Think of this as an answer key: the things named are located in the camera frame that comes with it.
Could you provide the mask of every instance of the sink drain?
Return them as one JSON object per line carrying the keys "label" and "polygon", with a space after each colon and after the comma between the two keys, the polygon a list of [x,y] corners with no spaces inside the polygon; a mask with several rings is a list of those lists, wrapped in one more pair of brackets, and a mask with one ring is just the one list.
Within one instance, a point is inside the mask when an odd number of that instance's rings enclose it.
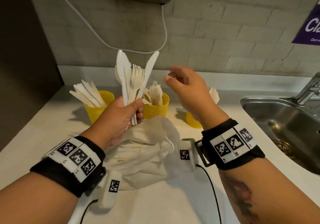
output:
{"label": "sink drain", "polygon": [[295,159],[291,146],[288,143],[281,140],[274,140],[273,142],[286,156],[288,156],[290,159]]}

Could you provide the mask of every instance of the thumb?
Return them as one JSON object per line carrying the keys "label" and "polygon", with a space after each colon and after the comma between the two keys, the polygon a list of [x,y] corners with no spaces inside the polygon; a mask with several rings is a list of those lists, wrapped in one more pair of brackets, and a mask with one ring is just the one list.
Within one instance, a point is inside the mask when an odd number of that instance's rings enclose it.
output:
{"label": "thumb", "polygon": [[142,99],[138,98],[124,108],[126,116],[131,118],[132,116],[134,116],[137,110],[141,107],[142,107]]}
{"label": "thumb", "polygon": [[181,82],[179,82],[176,78],[173,78],[171,76],[165,76],[164,82],[166,85],[169,86],[170,89],[172,89],[175,93],[179,91],[179,89],[183,86]]}

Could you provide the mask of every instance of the brick wall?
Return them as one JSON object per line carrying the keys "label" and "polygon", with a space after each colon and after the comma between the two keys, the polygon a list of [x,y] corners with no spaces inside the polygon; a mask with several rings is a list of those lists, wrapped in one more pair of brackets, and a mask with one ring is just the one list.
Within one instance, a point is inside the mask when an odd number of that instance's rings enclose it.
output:
{"label": "brick wall", "polygon": [[[164,40],[161,8],[124,0],[70,0],[111,45],[155,50]],[[168,40],[155,64],[197,71],[313,76],[320,47],[291,44],[318,0],[172,0]],[[33,0],[59,65],[113,67],[107,48],[63,0]],[[144,66],[150,55],[128,53]]]}

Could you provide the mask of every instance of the yellow perforated cup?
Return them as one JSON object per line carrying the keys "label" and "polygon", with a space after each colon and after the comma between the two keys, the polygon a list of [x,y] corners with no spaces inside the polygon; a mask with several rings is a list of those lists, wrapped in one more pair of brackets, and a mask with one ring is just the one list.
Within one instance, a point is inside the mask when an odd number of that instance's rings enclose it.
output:
{"label": "yellow perforated cup", "polygon": [[165,93],[162,94],[162,104],[160,106],[154,105],[143,105],[143,115],[145,119],[150,119],[156,115],[166,116],[168,105],[169,105],[169,96]]}
{"label": "yellow perforated cup", "polygon": [[202,125],[200,124],[200,122],[195,120],[190,112],[186,113],[186,123],[193,128],[197,128],[197,129],[202,128]]}
{"label": "yellow perforated cup", "polygon": [[93,124],[99,116],[102,114],[102,112],[108,107],[108,105],[111,104],[112,101],[115,100],[115,96],[113,93],[105,90],[99,90],[99,93],[103,99],[103,101],[106,103],[106,106],[103,107],[90,107],[86,104],[84,104],[85,109],[88,113],[88,116],[90,118],[91,123]]}

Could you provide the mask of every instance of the white cable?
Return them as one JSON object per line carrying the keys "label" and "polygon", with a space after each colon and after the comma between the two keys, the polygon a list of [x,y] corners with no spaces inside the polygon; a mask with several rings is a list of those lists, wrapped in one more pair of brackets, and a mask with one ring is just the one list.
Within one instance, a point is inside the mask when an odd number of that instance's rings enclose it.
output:
{"label": "white cable", "polygon": [[[80,16],[80,18],[87,24],[87,26],[96,35],[96,37],[98,37],[98,39],[103,44],[105,44],[107,47],[110,47],[110,48],[116,49],[116,50],[129,51],[129,52],[135,52],[135,53],[140,53],[140,54],[152,54],[155,52],[155,51],[150,51],[150,52],[148,52],[148,51],[135,51],[135,50],[117,48],[117,47],[113,47],[113,46],[109,45],[108,43],[105,42],[105,40],[102,39],[102,37],[96,32],[96,30],[93,28],[93,26],[83,17],[83,15],[69,2],[69,0],[65,0],[65,1],[78,14],[78,16]],[[163,23],[163,27],[164,27],[164,31],[165,31],[165,39],[164,39],[162,46],[156,51],[160,51],[165,46],[165,44],[167,42],[167,37],[168,37],[168,32],[167,32],[166,23],[165,23],[165,16],[163,13],[163,5],[161,6],[161,13],[162,13],[162,23]]]}

